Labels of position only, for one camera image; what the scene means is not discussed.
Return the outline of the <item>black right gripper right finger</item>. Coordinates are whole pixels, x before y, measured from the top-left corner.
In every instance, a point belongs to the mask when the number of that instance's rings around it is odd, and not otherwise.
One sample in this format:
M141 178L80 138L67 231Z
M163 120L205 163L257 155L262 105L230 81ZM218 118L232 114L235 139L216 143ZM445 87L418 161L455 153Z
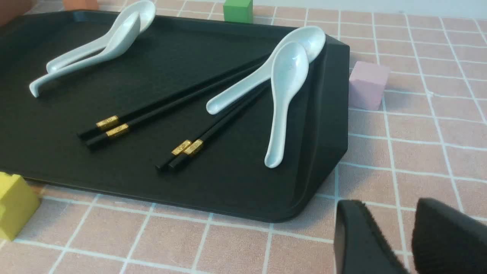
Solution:
M485 274L487 227L434 198L419 198L412 254L419 274Z

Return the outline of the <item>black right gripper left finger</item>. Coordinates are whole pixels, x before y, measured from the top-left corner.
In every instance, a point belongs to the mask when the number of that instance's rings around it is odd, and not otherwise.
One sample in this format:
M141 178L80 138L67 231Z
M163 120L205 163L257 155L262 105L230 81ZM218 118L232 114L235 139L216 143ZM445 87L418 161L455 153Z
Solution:
M405 274L365 203L340 200L336 207L334 258L338 274Z

